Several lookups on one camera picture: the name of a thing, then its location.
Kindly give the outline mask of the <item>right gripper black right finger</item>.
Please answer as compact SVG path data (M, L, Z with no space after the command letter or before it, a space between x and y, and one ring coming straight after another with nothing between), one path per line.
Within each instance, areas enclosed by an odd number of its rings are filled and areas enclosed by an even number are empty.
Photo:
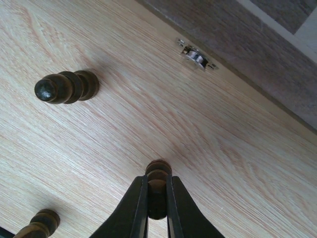
M167 177L166 209L169 238L224 238L202 214L177 176Z

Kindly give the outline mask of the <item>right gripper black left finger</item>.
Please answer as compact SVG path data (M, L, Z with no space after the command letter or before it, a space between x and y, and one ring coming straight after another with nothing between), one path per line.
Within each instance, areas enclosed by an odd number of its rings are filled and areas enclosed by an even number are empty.
M148 236L148 177L135 177L120 203L92 238Z

